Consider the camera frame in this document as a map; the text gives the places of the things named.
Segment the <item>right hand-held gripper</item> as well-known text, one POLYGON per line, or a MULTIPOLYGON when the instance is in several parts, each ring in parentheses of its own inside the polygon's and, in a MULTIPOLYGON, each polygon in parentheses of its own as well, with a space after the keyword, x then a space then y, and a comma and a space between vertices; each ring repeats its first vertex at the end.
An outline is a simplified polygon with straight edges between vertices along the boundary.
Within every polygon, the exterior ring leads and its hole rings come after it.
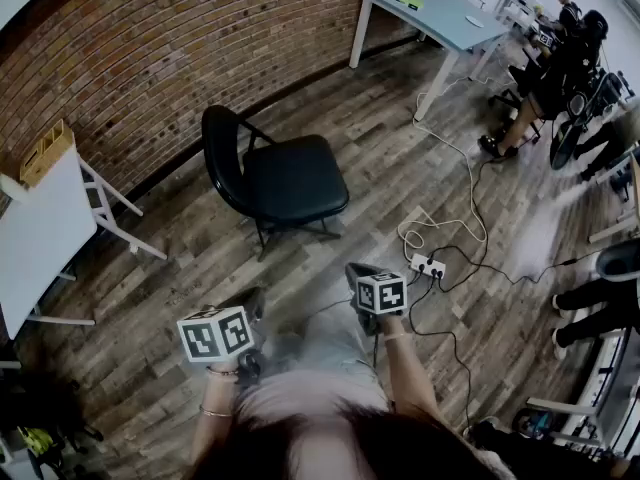
POLYGON ((401 316, 407 309, 407 280, 401 273, 350 262, 345 266, 345 275, 354 292, 353 308, 367 336, 381 332, 382 317, 401 316))

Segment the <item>light blue desk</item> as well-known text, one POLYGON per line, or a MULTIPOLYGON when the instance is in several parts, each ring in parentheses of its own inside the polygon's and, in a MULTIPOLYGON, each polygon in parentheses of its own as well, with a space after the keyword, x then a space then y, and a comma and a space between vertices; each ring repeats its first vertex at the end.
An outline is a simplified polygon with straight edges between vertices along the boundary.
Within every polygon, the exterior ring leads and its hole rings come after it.
POLYGON ((447 55, 429 90, 417 106, 414 114, 416 121, 424 118, 436 97, 442 93, 447 77, 463 53, 478 48, 483 50, 473 71, 468 75, 470 79, 475 79, 508 32, 507 27, 494 15, 482 11, 467 0, 422 1, 423 8, 414 11, 392 0, 362 0, 349 61, 350 68, 358 67, 373 6, 400 18, 421 35, 443 46, 447 55), (465 19, 466 15, 474 16, 484 27, 473 26, 465 19))

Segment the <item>white power strip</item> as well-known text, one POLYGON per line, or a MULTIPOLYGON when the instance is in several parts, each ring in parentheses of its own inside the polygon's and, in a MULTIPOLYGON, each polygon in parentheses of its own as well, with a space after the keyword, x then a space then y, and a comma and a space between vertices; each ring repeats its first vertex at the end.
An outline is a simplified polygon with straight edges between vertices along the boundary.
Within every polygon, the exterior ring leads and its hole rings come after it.
POLYGON ((432 278, 443 279, 446 272, 446 265, 435 260, 431 256, 414 253, 409 262, 410 269, 418 274, 430 276, 432 278))

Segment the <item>white table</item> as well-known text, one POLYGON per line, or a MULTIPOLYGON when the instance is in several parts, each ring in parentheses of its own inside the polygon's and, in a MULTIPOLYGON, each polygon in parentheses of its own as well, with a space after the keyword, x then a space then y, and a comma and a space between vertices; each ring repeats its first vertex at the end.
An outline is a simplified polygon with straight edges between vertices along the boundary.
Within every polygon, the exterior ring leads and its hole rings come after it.
POLYGON ((167 255, 121 229, 106 197, 111 194, 135 214, 143 212, 111 186, 70 147, 42 180, 12 201, 0 217, 0 311, 13 340, 27 321, 94 326, 93 319, 46 317, 36 312, 40 298, 64 268, 103 228, 129 244, 165 260, 167 255))

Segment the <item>person's pale shirt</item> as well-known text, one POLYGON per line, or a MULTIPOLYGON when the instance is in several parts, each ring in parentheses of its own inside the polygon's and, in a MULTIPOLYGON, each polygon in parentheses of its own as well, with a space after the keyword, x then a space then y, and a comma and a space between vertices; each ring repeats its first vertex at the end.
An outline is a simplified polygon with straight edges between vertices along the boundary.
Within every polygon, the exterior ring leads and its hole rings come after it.
POLYGON ((291 370, 261 380, 237 402, 241 418, 268 422, 295 415, 333 416, 348 406, 389 409, 389 399, 370 369, 291 370))

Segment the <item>person's right forearm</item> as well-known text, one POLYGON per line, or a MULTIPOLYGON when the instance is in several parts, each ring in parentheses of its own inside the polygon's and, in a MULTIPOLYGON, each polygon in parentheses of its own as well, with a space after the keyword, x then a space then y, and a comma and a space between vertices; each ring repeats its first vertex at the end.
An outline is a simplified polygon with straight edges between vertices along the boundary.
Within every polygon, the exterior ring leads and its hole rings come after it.
POLYGON ((382 320, 396 411, 404 415, 429 414, 441 420, 431 379, 416 353, 413 338, 399 316, 382 320))

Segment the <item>person's left forearm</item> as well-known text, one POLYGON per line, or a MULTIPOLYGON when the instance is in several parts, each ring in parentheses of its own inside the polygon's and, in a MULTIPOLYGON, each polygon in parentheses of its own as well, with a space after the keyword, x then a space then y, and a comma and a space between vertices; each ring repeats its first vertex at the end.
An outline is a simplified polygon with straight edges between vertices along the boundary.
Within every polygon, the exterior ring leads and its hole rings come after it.
POLYGON ((206 368, 207 383, 200 403, 191 459, 196 464, 217 441, 224 440, 231 427, 237 384, 238 362, 213 363, 206 368))

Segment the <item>black office chair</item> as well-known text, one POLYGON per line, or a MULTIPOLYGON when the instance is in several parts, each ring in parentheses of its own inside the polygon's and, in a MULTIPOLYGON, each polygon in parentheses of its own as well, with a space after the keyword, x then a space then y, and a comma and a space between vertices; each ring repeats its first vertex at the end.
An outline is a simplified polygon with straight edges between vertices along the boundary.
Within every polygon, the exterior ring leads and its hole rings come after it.
POLYGON ((79 384, 74 380, 61 382, 49 375, 0 371, 0 464, 7 463, 13 444, 21 444, 37 480, 45 480, 45 467, 56 480, 69 480, 63 450, 70 447, 75 454, 86 455, 88 448, 78 442, 81 435, 96 442, 104 440, 103 434, 84 417, 78 391, 79 384), (36 457, 26 447, 19 427, 46 430, 54 446, 36 457))
POLYGON ((504 114, 501 128, 496 130, 492 138, 503 156, 507 155, 507 150, 518 148, 529 128, 532 128, 534 136, 539 138, 537 123, 546 120, 545 112, 533 91, 540 80, 542 68, 530 61, 525 68, 510 66, 508 71, 516 88, 506 88, 488 99, 491 109, 501 104, 511 111, 510 115, 504 114))

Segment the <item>wicker organiser box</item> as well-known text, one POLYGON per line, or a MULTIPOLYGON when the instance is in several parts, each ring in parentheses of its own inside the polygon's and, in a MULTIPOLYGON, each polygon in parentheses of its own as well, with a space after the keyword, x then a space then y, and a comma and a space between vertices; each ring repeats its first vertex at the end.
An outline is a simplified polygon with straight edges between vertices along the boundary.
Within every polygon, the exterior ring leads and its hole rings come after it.
POLYGON ((60 119, 23 157, 20 181, 35 187, 74 142, 73 131, 60 119))

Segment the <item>white vase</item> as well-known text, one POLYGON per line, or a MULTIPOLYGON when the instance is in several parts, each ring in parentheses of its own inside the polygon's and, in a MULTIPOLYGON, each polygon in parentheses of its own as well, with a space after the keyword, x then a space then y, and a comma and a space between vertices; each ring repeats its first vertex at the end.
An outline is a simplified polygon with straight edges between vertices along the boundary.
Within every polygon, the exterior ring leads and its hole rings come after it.
POLYGON ((25 203, 28 201, 29 193, 19 182, 10 176, 0 172, 0 191, 10 199, 25 203))

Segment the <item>yellow-green bag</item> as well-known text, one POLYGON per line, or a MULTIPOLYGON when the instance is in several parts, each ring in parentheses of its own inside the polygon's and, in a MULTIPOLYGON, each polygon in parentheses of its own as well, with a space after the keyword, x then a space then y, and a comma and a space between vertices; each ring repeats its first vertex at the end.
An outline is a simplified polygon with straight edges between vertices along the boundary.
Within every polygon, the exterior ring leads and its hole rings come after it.
POLYGON ((42 456, 54 446, 52 436, 44 429, 19 427, 20 433, 26 447, 36 456, 42 456))

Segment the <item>person's grey trousers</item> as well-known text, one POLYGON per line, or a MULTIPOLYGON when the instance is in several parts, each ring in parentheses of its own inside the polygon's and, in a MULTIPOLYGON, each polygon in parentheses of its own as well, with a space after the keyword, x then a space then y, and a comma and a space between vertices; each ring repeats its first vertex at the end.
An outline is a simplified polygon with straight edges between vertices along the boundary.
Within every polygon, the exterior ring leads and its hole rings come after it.
POLYGON ((376 385, 356 313, 346 307, 318 312, 272 334, 265 343, 264 378, 304 370, 344 374, 359 383, 376 385))

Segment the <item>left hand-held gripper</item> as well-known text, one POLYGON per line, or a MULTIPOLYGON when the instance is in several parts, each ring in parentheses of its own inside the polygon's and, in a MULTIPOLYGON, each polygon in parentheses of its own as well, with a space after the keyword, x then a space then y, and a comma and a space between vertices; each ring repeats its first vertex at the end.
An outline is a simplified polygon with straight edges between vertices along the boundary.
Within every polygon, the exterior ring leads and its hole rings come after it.
POLYGON ((238 383, 255 384, 261 375, 263 338, 256 325, 264 315, 262 287, 247 288, 227 300, 226 308, 207 306, 177 322, 191 363, 237 361, 238 383))

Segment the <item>white metal desk frame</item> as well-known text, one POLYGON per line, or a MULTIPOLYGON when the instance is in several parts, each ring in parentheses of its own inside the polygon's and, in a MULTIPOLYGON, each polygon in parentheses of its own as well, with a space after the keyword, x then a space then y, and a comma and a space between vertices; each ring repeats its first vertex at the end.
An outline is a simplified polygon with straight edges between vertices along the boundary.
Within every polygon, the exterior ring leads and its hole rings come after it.
POLYGON ((601 337, 595 365, 577 402, 530 397, 526 406, 566 418, 561 429, 550 432, 558 445, 591 457, 639 453, 640 335, 630 328, 601 337))

